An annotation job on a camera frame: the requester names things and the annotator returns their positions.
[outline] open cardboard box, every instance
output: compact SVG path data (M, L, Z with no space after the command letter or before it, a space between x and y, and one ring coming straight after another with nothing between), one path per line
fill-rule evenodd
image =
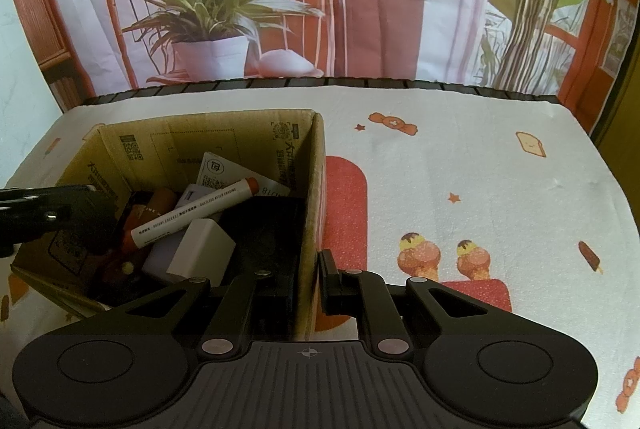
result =
M316 253L324 227L324 127L311 110L260 110L161 117L96 128L57 185L92 184L116 202L120 216L133 191L195 183L204 152L220 154L306 197L298 273L296 337L316 322ZM12 270L36 291L79 317L105 310L86 297L97 258L65 231L24 243Z

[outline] potted plant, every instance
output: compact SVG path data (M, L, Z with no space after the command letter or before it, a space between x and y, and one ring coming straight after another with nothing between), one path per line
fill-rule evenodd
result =
M260 51L261 28L284 29L283 16L323 13L297 0L145 0L158 10L123 32L158 39L150 54L170 42L194 82L244 77L249 43Z

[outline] white marker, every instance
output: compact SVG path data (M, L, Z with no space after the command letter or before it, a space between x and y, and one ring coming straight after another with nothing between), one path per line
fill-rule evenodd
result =
M260 191L255 178L243 178L238 183L214 191L199 200L178 207L148 223L125 232L122 252L131 253L158 241L169 234L181 231L192 220L207 218L240 202L248 200Z

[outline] vase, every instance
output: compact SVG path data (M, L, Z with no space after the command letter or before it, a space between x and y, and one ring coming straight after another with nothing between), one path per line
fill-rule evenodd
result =
M249 41L243 35L216 41L174 43L184 69L195 83L243 78L248 48Z

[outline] metal screw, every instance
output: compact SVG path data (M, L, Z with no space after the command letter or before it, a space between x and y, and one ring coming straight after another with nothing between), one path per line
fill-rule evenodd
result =
M389 355L400 355L409 349L409 344L402 339L383 339L378 343L378 349Z
M231 341L226 339L209 339L202 343L202 351L211 355L224 355L234 349Z

